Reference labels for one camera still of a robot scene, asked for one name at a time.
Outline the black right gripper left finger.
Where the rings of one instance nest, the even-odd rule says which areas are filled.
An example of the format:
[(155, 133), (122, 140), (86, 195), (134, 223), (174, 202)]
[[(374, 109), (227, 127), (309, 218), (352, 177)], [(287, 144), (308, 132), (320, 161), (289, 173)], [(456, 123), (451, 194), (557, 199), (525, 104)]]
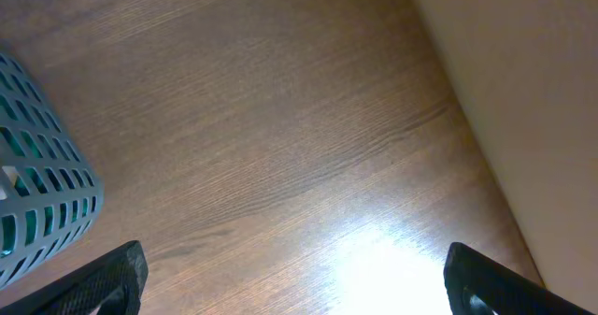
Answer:
[(136, 315), (148, 275), (141, 243), (132, 240), (1, 308), (1, 312)]

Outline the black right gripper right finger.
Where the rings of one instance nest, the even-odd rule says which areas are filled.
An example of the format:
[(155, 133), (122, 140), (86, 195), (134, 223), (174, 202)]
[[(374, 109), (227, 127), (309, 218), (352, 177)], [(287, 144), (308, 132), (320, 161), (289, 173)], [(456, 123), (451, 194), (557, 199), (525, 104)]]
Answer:
[(449, 246), (444, 280), (450, 309), (458, 315), (591, 315), (461, 242)]

